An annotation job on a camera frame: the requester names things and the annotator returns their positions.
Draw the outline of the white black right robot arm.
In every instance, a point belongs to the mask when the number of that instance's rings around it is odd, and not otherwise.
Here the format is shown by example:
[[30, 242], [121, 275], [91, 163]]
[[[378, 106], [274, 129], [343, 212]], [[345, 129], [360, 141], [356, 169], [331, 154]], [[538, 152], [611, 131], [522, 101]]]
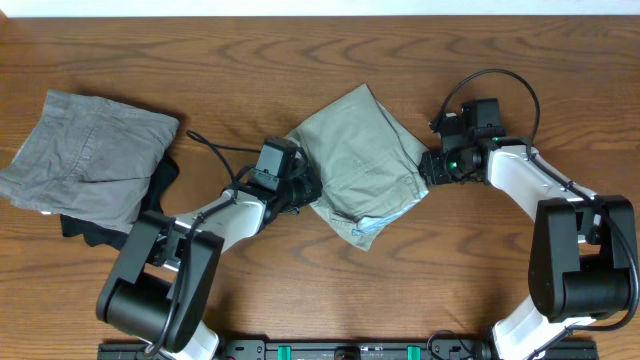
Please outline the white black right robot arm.
[[541, 359], [575, 331], [609, 332], [639, 307], [634, 209], [562, 175], [523, 139], [493, 137], [421, 156], [430, 186], [483, 182], [507, 194], [534, 222], [528, 297], [473, 359]]

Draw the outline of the khaki green shorts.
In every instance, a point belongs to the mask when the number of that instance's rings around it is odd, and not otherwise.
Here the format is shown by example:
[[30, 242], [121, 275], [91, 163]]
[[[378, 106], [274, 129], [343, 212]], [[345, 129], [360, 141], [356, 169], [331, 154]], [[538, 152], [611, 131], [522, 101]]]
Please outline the khaki green shorts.
[[428, 148], [363, 83], [287, 134], [322, 183], [313, 210], [367, 251], [390, 223], [429, 192], [418, 165]]

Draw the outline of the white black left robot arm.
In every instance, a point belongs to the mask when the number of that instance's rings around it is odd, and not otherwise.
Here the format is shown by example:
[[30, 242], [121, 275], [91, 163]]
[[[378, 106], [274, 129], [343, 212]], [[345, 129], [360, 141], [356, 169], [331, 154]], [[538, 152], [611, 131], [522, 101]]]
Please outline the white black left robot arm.
[[203, 315], [221, 255], [282, 213], [296, 213], [322, 189], [300, 147], [265, 148], [246, 183], [212, 203], [167, 217], [149, 211], [134, 223], [98, 297], [99, 320], [144, 341], [144, 356], [212, 359], [218, 335]]

